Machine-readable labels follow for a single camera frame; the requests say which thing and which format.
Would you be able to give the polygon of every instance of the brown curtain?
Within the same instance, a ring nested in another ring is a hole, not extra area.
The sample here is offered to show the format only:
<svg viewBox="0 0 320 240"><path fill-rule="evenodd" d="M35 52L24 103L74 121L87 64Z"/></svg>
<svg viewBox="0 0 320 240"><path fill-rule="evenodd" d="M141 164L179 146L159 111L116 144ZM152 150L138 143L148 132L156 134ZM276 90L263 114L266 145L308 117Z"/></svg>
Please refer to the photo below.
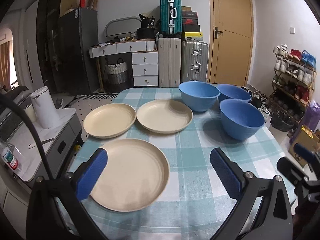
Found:
<svg viewBox="0 0 320 240"><path fill-rule="evenodd" d="M0 45L0 83L10 86L10 45L9 41Z"/></svg>

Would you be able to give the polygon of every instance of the dark gray refrigerator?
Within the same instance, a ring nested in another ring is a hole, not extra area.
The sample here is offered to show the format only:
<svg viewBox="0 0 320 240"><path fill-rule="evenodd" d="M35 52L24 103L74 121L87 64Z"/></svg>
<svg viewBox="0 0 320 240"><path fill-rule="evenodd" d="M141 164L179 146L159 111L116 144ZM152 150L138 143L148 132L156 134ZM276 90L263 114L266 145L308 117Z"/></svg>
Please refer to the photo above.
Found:
<svg viewBox="0 0 320 240"><path fill-rule="evenodd" d="M98 44L98 15L94 10L75 9L58 20L60 60L68 92L92 94L99 87L95 60L89 48Z"/></svg>

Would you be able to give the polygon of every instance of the blue gripper pad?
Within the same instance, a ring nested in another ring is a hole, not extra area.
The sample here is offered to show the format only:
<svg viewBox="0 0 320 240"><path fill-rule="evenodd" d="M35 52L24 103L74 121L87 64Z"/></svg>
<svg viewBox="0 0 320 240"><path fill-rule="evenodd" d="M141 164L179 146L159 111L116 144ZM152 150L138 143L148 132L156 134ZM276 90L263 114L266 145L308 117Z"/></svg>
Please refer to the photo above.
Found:
<svg viewBox="0 0 320 240"><path fill-rule="evenodd" d="M241 168L236 163L231 162L220 148L211 151L210 162L230 198L239 200L245 184L244 172Z"/></svg>
<svg viewBox="0 0 320 240"><path fill-rule="evenodd" d="M312 152L310 152L308 149L306 149L299 143L296 143L294 145L293 150L296 154L305 159L308 163L312 163L316 158Z"/></svg>
<svg viewBox="0 0 320 240"><path fill-rule="evenodd" d="M108 162L105 149L98 148L94 154L96 154L96 157L88 164L88 167L76 182L76 196L79 201L88 198Z"/></svg>

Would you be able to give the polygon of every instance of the light blue bowl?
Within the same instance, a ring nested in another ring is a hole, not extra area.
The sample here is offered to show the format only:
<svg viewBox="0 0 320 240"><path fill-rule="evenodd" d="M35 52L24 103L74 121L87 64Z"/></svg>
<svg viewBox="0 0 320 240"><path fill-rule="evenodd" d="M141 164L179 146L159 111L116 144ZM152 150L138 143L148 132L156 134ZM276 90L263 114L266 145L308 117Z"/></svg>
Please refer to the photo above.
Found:
<svg viewBox="0 0 320 240"><path fill-rule="evenodd" d="M254 135L265 122L263 114L257 108L238 99L223 100L220 111L224 130L240 141Z"/></svg>
<svg viewBox="0 0 320 240"><path fill-rule="evenodd" d="M179 85L179 90L183 103L196 112L207 111L220 95L215 86L200 81L183 82Z"/></svg>
<svg viewBox="0 0 320 240"><path fill-rule="evenodd" d="M221 84L218 85L217 88L220 90L221 93L219 96L220 103L228 98L239 99L247 103L251 100L251 95L240 87L228 84Z"/></svg>

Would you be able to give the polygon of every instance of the dining table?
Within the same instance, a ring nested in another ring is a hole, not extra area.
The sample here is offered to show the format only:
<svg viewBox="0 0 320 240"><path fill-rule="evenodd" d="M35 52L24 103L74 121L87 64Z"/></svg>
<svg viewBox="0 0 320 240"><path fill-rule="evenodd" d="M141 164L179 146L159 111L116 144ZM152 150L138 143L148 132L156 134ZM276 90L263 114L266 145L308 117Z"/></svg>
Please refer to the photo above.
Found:
<svg viewBox="0 0 320 240"><path fill-rule="evenodd" d="M178 88L130 88L113 103L124 103L136 111L157 99L182 102ZM74 172L98 147L111 140L137 138L158 147L166 156L170 174L166 188L150 206L135 212L116 212L99 205L91 196L82 200L86 211L110 240L116 239L210 239L236 204L226 192L210 163L210 152L219 147L227 157L246 172L260 178L280 175L276 168L285 154L266 126L245 141L231 138L223 130L219 101L204 113L193 112L192 122L174 134L156 134L142 127L138 120L122 135L112 139L89 136L76 154L69 171ZM293 185L284 184L290 202L296 199ZM250 229L261 197L257 198L242 229ZM64 219L75 233L72 220L59 204Z"/></svg>

